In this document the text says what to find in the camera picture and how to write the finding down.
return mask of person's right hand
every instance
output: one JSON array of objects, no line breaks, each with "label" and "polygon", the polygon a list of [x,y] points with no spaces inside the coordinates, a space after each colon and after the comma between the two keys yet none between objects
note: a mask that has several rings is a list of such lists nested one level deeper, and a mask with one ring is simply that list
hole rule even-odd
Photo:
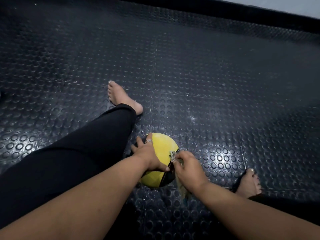
[{"label": "person's right hand", "polygon": [[197,195],[197,191],[210,183],[205,175],[200,162],[194,157],[191,152],[181,151],[176,154],[176,158],[183,160],[184,165],[182,167],[178,160],[173,161],[174,169],[178,175],[179,180],[194,195]]}]

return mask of person's left foot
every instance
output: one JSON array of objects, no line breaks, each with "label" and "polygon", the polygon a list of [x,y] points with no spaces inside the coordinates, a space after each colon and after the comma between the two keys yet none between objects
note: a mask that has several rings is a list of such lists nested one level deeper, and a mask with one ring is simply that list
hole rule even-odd
[{"label": "person's left foot", "polygon": [[130,98],[125,92],[125,90],[114,81],[109,81],[108,96],[110,101],[114,105],[118,105],[118,104],[129,105],[131,108],[133,108],[136,111],[137,115],[140,115],[143,112],[142,105],[134,101],[132,98]]},{"label": "person's left foot", "polygon": [[240,181],[236,194],[244,198],[250,198],[251,196],[261,193],[261,185],[258,176],[254,173],[252,168],[247,169]]}]

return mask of black baseboard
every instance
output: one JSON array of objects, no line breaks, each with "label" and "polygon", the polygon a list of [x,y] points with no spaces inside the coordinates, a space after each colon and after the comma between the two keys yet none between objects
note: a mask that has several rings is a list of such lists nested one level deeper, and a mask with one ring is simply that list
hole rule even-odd
[{"label": "black baseboard", "polygon": [[320,34],[320,19],[220,0],[123,1]]}]

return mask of yellow panel on ball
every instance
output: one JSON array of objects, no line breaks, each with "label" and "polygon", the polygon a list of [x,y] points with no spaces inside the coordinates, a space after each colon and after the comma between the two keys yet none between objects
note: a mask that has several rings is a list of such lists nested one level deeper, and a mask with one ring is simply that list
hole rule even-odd
[{"label": "yellow panel on ball", "polygon": [[[161,133],[152,133],[152,141],[155,154],[159,160],[165,165],[169,165],[171,162],[170,151],[177,151],[179,149],[178,145],[171,137]],[[141,178],[141,182],[149,187],[159,187],[164,174],[156,171],[146,172]]]}]

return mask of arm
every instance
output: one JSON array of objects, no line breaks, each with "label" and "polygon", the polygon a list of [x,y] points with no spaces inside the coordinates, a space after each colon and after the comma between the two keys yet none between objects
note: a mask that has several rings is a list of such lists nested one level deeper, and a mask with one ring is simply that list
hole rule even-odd
[{"label": "arm", "polygon": [[0,239],[103,239],[146,170],[168,171],[152,143],[0,230]]},{"label": "arm", "polygon": [[319,226],[209,182],[190,152],[180,152],[177,157],[184,160],[184,168],[174,162],[182,184],[239,239],[319,239]]}]

